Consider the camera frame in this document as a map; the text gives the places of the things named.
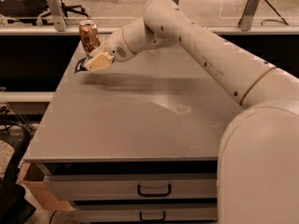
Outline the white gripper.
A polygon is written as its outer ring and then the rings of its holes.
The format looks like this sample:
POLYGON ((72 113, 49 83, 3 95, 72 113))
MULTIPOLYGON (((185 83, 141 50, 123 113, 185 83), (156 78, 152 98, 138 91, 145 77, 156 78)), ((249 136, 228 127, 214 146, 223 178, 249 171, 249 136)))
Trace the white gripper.
POLYGON ((124 63, 135 56, 136 53, 130 44, 130 38, 127 36, 125 29, 121 28, 90 53, 91 59, 83 67, 94 73, 109 68, 114 60, 124 63))

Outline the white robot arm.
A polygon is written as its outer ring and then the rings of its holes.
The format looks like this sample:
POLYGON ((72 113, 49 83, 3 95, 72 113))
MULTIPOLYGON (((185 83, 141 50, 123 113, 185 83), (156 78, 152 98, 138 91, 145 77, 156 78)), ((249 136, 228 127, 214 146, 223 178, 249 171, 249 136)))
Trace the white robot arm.
POLYGON ((242 106, 218 155, 219 224, 299 224, 299 80, 190 21, 172 0, 149 0, 83 64, 90 72, 169 41, 181 45, 242 106))

